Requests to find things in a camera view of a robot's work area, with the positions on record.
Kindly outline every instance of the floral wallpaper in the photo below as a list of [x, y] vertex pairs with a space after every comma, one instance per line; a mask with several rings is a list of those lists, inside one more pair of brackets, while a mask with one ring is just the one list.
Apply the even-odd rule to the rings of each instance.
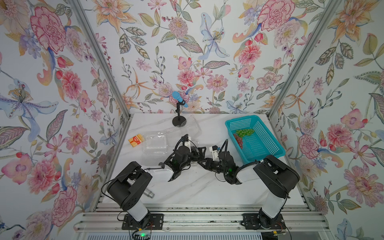
[[271, 120], [340, 240], [384, 238], [383, 10], [344, 0]]
[[66, 0], [0, 0], [0, 42], [0, 239], [71, 239], [125, 117]]
[[88, 0], [131, 113], [266, 113], [325, 0]]

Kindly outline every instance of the orange flower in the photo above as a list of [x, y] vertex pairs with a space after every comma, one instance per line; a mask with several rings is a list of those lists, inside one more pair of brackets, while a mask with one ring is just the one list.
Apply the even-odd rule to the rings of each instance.
[[328, 28], [335, 28], [335, 38], [332, 44], [342, 36], [360, 42], [360, 27], [373, 22], [370, 11], [379, 3], [379, 0], [346, 0], [344, 10], [336, 14], [336, 18], [330, 23]]
[[139, 23], [131, 14], [127, 13], [133, 6], [124, 0], [92, 0], [96, 6], [93, 11], [97, 12], [97, 26], [109, 22], [118, 34], [120, 34], [121, 22]]

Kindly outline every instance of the green leaf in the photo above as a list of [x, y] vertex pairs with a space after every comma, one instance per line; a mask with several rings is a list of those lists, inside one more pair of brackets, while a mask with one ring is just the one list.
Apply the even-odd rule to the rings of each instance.
[[384, 43], [379, 47], [379, 50], [376, 53], [375, 58], [380, 57], [384, 53]]
[[224, 95], [225, 95], [225, 91], [224, 91], [224, 92], [221, 92], [221, 93], [218, 95], [218, 98], [219, 98], [219, 99], [224, 98]]
[[260, 99], [260, 98], [262, 98], [262, 97], [264, 97], [265, 95], [270, 94], [270, 93], [271, 93], [271, 91], [267, 90], [267, 91], [265, 91], [265, 92], [260, 93], [259, 95], [257, 95], [256, 99]]
[[341, 81], [341, 83], [339, 84], [338, 88], [344, 86], [348, 81], [349, 81], [349, 78], [346, 78], [343, 81]]
[[201, 5], [198, 4], [197, 2], [191, 2], [189, 3], [189, 6], [193, 9], [201, 7]]
[[64, 15], [66, 8], [67, 8], [67, 7], [66, 7], [64, 4], [59, 3], [59, 4], [56, 6], [55, 13], [56, 13], [57, 15], [59, 15], [59, 16]]
[[384, 149], [379, 147], [370, 147], [370, 149], [376, 155], [377, 161], [384, 167]]
[[146, 95], [146, 96], [145, 96], [145, 100], [149, 100], [149, 99], [151, 98], [152, 94], [153, 94], [153, 93], [150, 93], [150, 94]]
[[373, 60], [374, 60], [373, 58], [364, 58], [360, 62], [354, 64], [354, 66], [356, 66], [356, 67], [366, 66], [366, 65], [370, 64]]
[[357, 208], [361, 208], [357, 203], [355, 203], [354, 201], [352, 201], [350, 199], [343, 199], [340, 201], [340, 204], [343, 205], [343, 207], [345, 207], [348, 210], [354, 210]]
[[95, 148], [95, 140], [93, 140], [91, 136], [89, 136], [89, 145], [91, 146], [91, 148]]
[[345, 214], [347, 214], [347, 210], [344, 208], [343, 205], [341, 205], [339, 202], [337, 202], [337, 206], [339, 207], [339, 209], [343, 212], [345, 212]]
[[306, 8], [306, 7], [309, 7], [313, 4], [314, 4], [314, 2], [312, 0], [303, 0], [303, 1], [296, 3], [295, 6], [297, 8]]
[[172, 39], [175, 39], [176, 36], [171, 32], [171, 31], [168, 31], [166, 32], [163, 37], [161, 38], [161, 41], [160, 43], [164, 43], [166, 41], [169, 41], [169, 40], [172, 40]]
[[316, 207], [313, 198], [309, 197], [309, 198], [308, 198], [308, 201], [310, 202], [310, 204], [311, 204], [312, 206]]
[[157, 12], [157, 9], [155, 10], [155, 21], [156, 21], [157, 25], [160, 25], [160, 15]]
[[0, 150], [11, 146], [26, 130], [24, 127], [0, 127]]
[[321, 17], [321, 15], [322, 15], [322, 13], [323, 13], [323, 12], [316, 14], [316, 15], [312, 18], [312, 20], [310, 21], [309, 24], [313, 23], [314, 21], [319, 20], [320, 17]]
[[360, 74], [358, 76], [354, 76], [356, 79], [359, 80], [365, 80], [369, 83], [372, 83], [374, 85], [378, 85], [381, 83], [380, 79], [381, 72], [378, 71], [370, 71], [363, 74]]
[[68, 110], [63, 110], [59, 112], [56, 115], [55, 119], [53, 119], [48, 124], [47, 131], [46, 131], [47, 142], [49, 142], [49, 140], [60, 131], [61, 126], [63, 125], [64, 115], [67, 111]]
[[192, 22], [191, 16], [190, 16], [189, 13], [187, 13], [186, 11], [183, 11], [183, 12], [181, 13], [181, 15], [183, 16], [183, 18], [184, 18], [185, 20]]
[[143, 23], [149, 27], [153, 27], [155, 25], [155, 22], [153, 21], [152, 17], [149, 16], [146, 13], [139, 13], [139, 16], [141, 17], [141, 20]]
[[143, 58], [149, 59], [148, 53], [147, 53], [143, 48], [139, 47], [138, 45], [135, 45], [135, 48], [136, 48], [136, 51], [137, 51]]
[[307, 8], [307, 9], [303, 12], [303, 14], [314, 12], [314, 11], [316, 11], [318, 8], [319, 8], [318, 6], [310, 6], [309, 8]]
[[129, 32], [130, 34], [133, 34], [133, 35], [136, 35], [136, 36], [144, 36], [144, 35], [146, 35], [146, 33], [143, 30], [141, 30], [141, 29], [139, 29], [137, 27], [134, 27], [134, 26], [130, 26], [129, 28], [126, 28], [125, 30], [127, 32]]
[[371, 55], [375, 52], [377, 47], [377, 37], [371, 33], [367, 34], [364, 45], [362, 47], [362, 52], [365, 55]]
[[340, 43], [341, 54], [347, 59], [353, 59], [353, 49], [348, 43]]
[[381, 122], [384, 124], [384, 97], [377, 93], [370, 93], [375, 101], [375, 111], [378, 116], [378, 118], [381, 120]]
[[297, 115], [296, 115], [296, 114], [293, 114], [293, 113], [291, 113], [291, 114], [289, 114], [289, 115], [288, 115], [288, 117], [289, 117], [290, 119], [293, 119], [293, 118], [297, 118]]
[[333, 214], [335, 214], [335, 207], [331, 201], [328, 201], [328, 206], [329, 206], [329, 209], [331, 210], [331, 212]]
[[325, 77], [325, 80], [327, 81], [328, 86], [331, 84], [331, 81], [334, 76], [334, 66], [333, 63], [328, 67], [327, 75]]

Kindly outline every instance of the blue flower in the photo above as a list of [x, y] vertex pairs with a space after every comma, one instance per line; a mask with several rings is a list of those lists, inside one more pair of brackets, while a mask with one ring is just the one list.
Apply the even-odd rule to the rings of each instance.
[[197, 93], [192, 94], [192, 95], [190, 95], [190, 97], [189, 97], [189, 100], [190, 100], [190, 101], [196, 101], [196, 100], [198, 100], [198, 99], [199, 99], [199, 96], [197, 95]]
[[106, 136], [102, 136], [100, 138], [100, 142], [103, 143], [104, 145], [108, 145], [108, 144], [113, 144], [113, 145], [117, 145], [118, 143], [116, 142], [116, 137], [118, 135], [118, 131], [119, 129], [116, 130], [116, 132], [114, 134], [112, 134], [112, 130], [110, 128], [108, 128], [108, 134]]
[[77, 188], [81, 180], [81, 174], [78, 172], [75, 172], [71, 178], [72, 178], [72, 187]]
[[36, 59], [37, 56], [39, 56], [39, 58], [41, 57], [40, 55], [41, 48], [37, 46], [34, 42], [28, 42], [26, 44], [26, 47], [28, 48], [28, 53], [32, 55], [34, 59]]
[[318, 169], [324, 169], [325, 165], [327, 165], [327, 163], [325, 162], [325, 159], [321, 159], [319, 157], [313, 159], [312, 161], [314, 164], [316, 164]]
[[229, 54], [226, 53], [224, 48], [218, 46], [217, 43], [224, 37], [224, 28], [216, 29], [211, 34], [212, 20], [211, 17], [207, 13], [201, 14], [201, 25], [200, 31], [203, 35], [203, 43], [207, 45], [206, 52], [204, 55], [199, 57], [199, 60], [207, 60], [209, 57], [209, 53], [211, 51], [215, 51], [216, 54], [221, 57], [229, 57]]
[[8, 118], [14, 118], [15, 116], [22, 116], [28, 119], [31, 124], [31, 132], [28, 135], [28, 141], [32, 142], [40, 133], [40, 127], [35, 121], [35, 117], [38, 113], [49, 114], [56, 109], [58, 102], [51, 103], [49, 101], [43, 101], [40, 103], [30, 103], [33, 98], [30, 95], [30, 89], [27, 84], [13, 79], [15, 85], [8, 86], [8, 94], [12, 96], [12, 99], [6, 98], [0, 94], [0, 109], [4, 110]]

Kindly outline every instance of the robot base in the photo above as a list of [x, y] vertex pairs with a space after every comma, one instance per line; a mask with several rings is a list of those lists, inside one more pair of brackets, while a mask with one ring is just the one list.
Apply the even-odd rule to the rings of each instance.
[[[246, 230], [258, 230], [263, 229], [264, 227], [261, 226], [260, 218], [258, 213], [253, 214], [243, 214], [243, 226], [245, 226]], [[265, 229], [272, 229], [272, 230], [279, 230], [281, 228], [285, 229], [285, 222], [283, 220], [283, 216], [279, 214], [277, 216], [276, 221], [274, 221], [272, 224], [269, 225], [270, 228]]]
[[[149, 221], [146, 227], [148, 230], [162, 230], [163, 229], [163, 219], [164, 214], [151, 214], [149, 216]], [[136, 222], [136, 220], [129, 214], [124, 216], [124, 220], [122, 222], [121, 229], [122, 230], [137, 230], [139, 228], [143, 228], [140, 224]]]

